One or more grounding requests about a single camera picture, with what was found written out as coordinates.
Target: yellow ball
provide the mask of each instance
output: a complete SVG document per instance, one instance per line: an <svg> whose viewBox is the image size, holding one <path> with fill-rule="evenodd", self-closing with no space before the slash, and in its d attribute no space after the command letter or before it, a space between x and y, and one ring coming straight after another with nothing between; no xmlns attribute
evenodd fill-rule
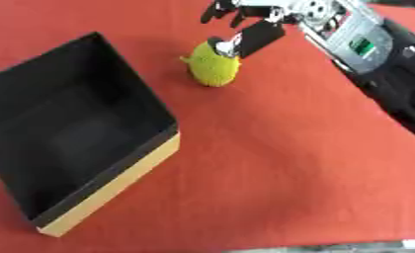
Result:
<svg viewBox="0 0 415 253"><path fill-rule="evenodd" d="M222 87L233 81L240 66L238 56L220 56L207 42L197 46L191 57L181 59L188 63L192 74L200 83L211 87Z"/></svg>

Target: black box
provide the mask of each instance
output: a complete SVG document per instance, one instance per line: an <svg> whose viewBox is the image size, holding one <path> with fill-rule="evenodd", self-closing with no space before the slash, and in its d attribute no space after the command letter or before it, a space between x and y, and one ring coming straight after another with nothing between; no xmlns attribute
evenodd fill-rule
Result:
<svg viewBox="0 0 415 253"><path fill-rule="evenodd" d="M176 120L99 34L0 73L0 178L60 236L179 148Z"/></svg>

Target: red surface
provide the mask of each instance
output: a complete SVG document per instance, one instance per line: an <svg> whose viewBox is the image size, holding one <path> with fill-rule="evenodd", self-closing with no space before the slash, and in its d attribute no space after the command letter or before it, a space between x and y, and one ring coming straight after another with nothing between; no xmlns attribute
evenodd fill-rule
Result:
<svg viewBox="0 0 415 253"><path fill-rule="evenodd" d="M227 21L208 0L0 0L0 70L91 31L178 117L181 151L60 239L36 234L0 183L0 252L216 252L415 238L415 137L299 32L227 88L178 57ZM415 31L415 11L379 9Z"/></svg>

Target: robotic hand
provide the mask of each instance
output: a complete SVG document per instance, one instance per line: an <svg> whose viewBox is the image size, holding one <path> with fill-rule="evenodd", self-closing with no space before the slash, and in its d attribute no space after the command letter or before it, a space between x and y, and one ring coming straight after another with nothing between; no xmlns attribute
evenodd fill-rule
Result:
<svg viewBox="0 0 415 253"><path fill-rule="evenodd" d="M210 38L225 57L244 58L285 35L295 24L344 75L388 114L415 133L415 35L380 16L361 0L215 0L202 23L237 12L262 19L230 41Z"/></svg>

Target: cardboard box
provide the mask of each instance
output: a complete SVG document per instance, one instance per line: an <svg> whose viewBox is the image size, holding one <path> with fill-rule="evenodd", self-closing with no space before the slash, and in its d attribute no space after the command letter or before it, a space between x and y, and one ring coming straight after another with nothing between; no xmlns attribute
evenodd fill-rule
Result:
<svg viewBox="0 0 415 253"><path fill-rule="evenodd" d="M179 140L176 120L99 34L0 73L0 178L41 233L64 234Z"/></svg>

